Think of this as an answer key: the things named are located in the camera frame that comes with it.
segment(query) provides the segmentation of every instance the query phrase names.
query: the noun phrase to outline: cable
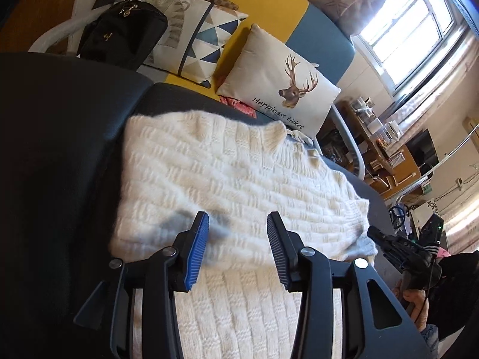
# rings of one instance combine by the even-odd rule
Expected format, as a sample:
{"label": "cable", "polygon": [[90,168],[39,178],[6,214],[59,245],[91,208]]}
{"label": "cable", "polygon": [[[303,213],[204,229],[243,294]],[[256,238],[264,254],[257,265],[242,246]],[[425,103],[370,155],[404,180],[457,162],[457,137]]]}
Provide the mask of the cable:
{"label": "cable", "polygon": [[[473,175],[469,176],[464,182],[463,184],[468,184],[470,182],[473,181],[474,178],[476,178],[477,176],[479,176],[479,171],[476,171],[476,173],[474,173]],[[439,197],[436,197],[434,200],[435,201],[439,201],[440,199],[446,197],[447,195],[449,195],[450,193],[454,192],[455,190],[457,190],[459,188],[458,185],[453,185],[452,187],[450,187],[449,189],[447,189],[446,192],[444,192],[444,194],[440,195]]]}
{"label": "cable", "polygon": [[433,257],[433,260],[432,260],[432,263],[431,263],[431,273],[429,275],[429,283],[427,284],[427,290],[426,290],[426,296],[424,298],[424,302],[422,303],[422,306],[421,306],[421,310],[419,311],[417,317],[416,317],[416,320],[414,320],[414,323],[416,324],[416,322],[418,321],[419,319],[419,316],[421,315],[422,311],[424,310],[424,306],[426,305],[426,301],[429,297],[429,289],[431,288],[431,282],[433,281],[433,271],[434,271],[434,263],[436,261],[436,258]]}
{"label": "cable", "polygon": [[[469,186],[466,190],[464,190],[464,192],[463,192],[461,195],[465,194],[470,188],[474,187],[474,185],[475,185],[476,183],[478,183],[478,182],[479,182],[479,179],[476,180],[476,182],[474,182],[474,183],[473,183],[471,186]],[[447,204],[444,208],[441,209],[441,212],[444,212],[448,207],[450,207],[450,206],[451,206],[452,204],[454,204],[455,202],[456,202],[456,200],[452,200],[449,204]]]}
{"label": "cable", "polygon": [[416,202],[418,202],[421,199],[421,197],[422,197],[422,195],[417,196],[416,198],[412,198],[412,199],[408,200],[407,202],[408,202],[408,204],[411,204],[411,206],[414,206],[414,205],[416,205]]}

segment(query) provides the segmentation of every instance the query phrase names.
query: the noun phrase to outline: starfish print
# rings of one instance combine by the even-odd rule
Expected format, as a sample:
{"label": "starfish print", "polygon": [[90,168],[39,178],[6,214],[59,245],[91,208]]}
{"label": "starfish print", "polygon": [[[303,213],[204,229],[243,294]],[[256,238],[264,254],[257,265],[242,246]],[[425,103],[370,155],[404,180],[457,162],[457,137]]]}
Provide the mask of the starfish print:
{"label": "starfish print", "polygon": [[333,7],[333,8],[336,8],[336,14],[339,16],[341,16],[341,8],[343,9],[347,9],[349,7],[348,4],[342,2],[341,0],[331,0],[330,2],[327,2],[325,4],[323,4],[325,7]]}

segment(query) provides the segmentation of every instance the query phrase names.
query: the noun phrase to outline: white knit sweater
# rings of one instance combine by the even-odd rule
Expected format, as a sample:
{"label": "white knit sweater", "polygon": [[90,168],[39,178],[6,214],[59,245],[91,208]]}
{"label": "white knit sweater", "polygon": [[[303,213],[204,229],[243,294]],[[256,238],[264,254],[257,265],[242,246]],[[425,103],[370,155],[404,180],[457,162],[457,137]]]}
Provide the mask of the white knit sweater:
{"label": "white knit sweater", "polygon": [[[271,211],[328,258],[372,260],[377,252],[366,236],[368,201],[285,138],[281,122],[253,127],[202,111],[135,116],[126,125],[112,254],[148,258],[198,211],[210,216],[198,283],[176,294],[186,359],[290,356],[300,295],[279,283],[266,234]],[[139,319],[135,325],[138,338]],[[137,342],[136,351],[140,357]]]}

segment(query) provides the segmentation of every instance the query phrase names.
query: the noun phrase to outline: geometric triangle pillow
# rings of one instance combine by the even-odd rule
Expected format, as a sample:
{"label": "geometric triangle pillow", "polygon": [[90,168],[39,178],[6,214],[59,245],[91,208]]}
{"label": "geometric triangle pillow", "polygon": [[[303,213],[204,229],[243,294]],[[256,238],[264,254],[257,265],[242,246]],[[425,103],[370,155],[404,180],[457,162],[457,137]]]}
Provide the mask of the geometric triangle pillow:
{"label": "geometric triangle pillow", "polygon": [[144,64],[211,87],[224,46],[248,15],[205,0],[140,0],[168,19],[168,27]]}

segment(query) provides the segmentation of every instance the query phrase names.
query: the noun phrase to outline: wooden floor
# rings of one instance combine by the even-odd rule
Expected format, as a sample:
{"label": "wooden floor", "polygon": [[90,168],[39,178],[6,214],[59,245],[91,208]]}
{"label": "wooden floor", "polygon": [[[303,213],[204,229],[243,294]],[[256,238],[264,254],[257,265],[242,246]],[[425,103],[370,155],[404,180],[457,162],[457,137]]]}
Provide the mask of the wooden floor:
{"label": "wooden floor", "polygon": [[[0,52],[27,51],[50,28],[71,18],[75,0],[20,0],[0,30]],[[59,44],[58,51],[65,48]]]}

